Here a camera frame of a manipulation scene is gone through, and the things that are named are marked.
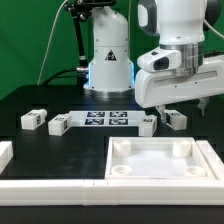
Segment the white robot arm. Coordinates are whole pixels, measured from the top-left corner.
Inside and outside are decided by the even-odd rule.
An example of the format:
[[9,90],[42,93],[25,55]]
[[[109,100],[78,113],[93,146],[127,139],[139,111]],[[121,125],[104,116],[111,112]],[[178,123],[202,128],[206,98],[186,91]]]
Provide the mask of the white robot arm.
[[155,107],[165,119],[165,106],[224,93],[224,56],[205,57],[203,27],[218,17],[220,0],[140,0],[138,24],[159,37],[159,46],[129,60],[128,23],[107,5],[93,13],[94,58],[89,63],[87,94],[109,98],[134,92],[143,108]]

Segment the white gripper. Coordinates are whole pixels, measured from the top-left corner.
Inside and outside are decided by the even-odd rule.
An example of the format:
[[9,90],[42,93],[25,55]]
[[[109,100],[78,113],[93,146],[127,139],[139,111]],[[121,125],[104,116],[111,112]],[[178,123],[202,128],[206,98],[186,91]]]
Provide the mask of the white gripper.
[[142,108],[155,107],[166,123],[165,105],[200,99],[204,115],[209,96],[224,94],[224,55],[204,59],[192,76],[175,76],[173,71],[148,73],[140,70],[135,85],[135,100]]

